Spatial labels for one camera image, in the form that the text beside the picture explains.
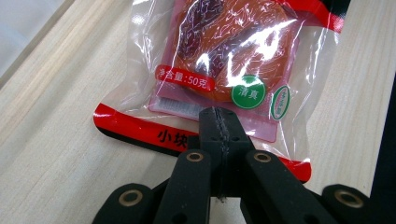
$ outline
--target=green circular sticker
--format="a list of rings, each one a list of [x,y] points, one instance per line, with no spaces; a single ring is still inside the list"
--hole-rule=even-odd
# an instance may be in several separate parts
[[[233,103],[244,109],[259,106],[265,97],[265,85],[255,76],[244,76],[239,85],[233,87]]]

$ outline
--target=light wood tabletop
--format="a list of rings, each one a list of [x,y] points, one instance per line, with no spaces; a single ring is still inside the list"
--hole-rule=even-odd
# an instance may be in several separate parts
[[[370,195],[396,69],[396,1],[352,0],[308,122],[321,193]],[[176,158],[109,138],[92,113],[127,67],[130,0],[76,0],[0,90],[0,223],[91,223],[109,194],[151,188]],[[243,223],[238,200],[213,200],[211,223]]]

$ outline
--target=transparent plastic bag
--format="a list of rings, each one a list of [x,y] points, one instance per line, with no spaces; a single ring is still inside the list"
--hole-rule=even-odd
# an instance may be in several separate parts
[[[128,74],[96,108],[95,125],[111,137],[177,155],[197,134],[199,111],[225,107],[238,115],[257,149],[275,153],[307,181],[305,127],[347,6],[319,0],[134,1]]]

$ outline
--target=brown food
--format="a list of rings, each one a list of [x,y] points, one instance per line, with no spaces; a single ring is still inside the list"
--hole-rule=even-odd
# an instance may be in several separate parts
[[[230,102],[244,75],[271,90],[287,69],[293,36],[281,5],[271,0],[188,0],[178,16],[172,66],[215,79],[197,93]]]

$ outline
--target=white-bordered green logo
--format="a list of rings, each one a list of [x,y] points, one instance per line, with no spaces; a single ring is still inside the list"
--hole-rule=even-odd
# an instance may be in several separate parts
[[[271,116],[273,119],[282,119],[288,111],[290,103],[290,90],[288,86],[277,89],[271,103]]]
[[[259,106],[264,97],[264,83],[258,77],[252,75],[243,76],[231,92],[233,103],[244,109],[253,109]]]

